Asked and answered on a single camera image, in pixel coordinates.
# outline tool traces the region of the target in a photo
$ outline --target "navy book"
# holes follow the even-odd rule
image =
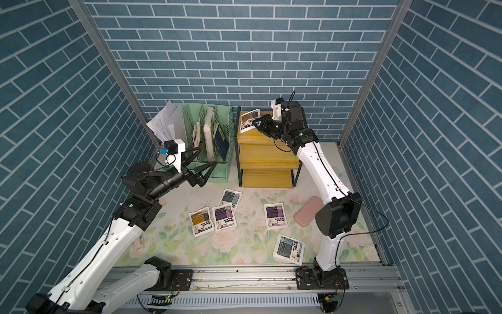
[[[228,152],[230,144],[228,143],[228,140],[225,138],[225,135],[223,134],[223,130],[219,126],[219,123],[214,130],[213,143],[216,146],[216,149],[220,152],[221,157],[225,161],[226,154]]]

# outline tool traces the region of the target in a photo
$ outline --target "yellow board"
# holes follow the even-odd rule
[[[280,151],[275,146],[241,144],[241,169],[298,169],[300,161],[293,152]]]
[[[242,187],[293,188],[290,170],[243,170]]]

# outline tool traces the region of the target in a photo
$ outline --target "metal vent grille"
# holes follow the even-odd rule
[[[141,295],[143,305],[151,303],[150,295]],[[285,307],[285,306],[317,306],[319,300],[316,293],[267,293],[266,296],[257,294],[188,294],[179,295],[173,299],[169,308],[173,309],[218,309],[236,307]],[[125,303],[123,308],[141,307],[136,298]],[[149,308],[166,308],[164,306],[149,305]]]

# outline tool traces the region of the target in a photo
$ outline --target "mint green basket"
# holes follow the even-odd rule
[[[193,147],[193,128],[197,122],[200,123],[201,132],[201,143],[200,147],[202,151],[196,161],[192,162],[188,168],[193,169],[200,166],[208,161],[217,161],[218,165],[211,173],[208,182],[228,182],[228,176],[230,174],[230,165],[233,159],[234,150],[234,126],[233,126],[233,112],[232,107],[223,106],[219,104],[205,104],[205,103],[177,103],[176,106],[183,107],[183,122],[185,123],[185,131],[187,136],[187,147]],[[206,153],[206,143],[204,140],[204,121],[206,119],[206,110],[208,107],[214,107],[214,119],[213,128],[219,123],[223,134],[225,135],[230,147],[228,148],[226,159],[223,160],[219,151],[215,148],[213,160],[208,160]]]

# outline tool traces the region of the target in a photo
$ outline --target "pink phone case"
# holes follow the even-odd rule
[[[324,207],[324,203],[317,196],[313,196],[295,214],[295,221],[303,228],[309,225],[315,214]]]

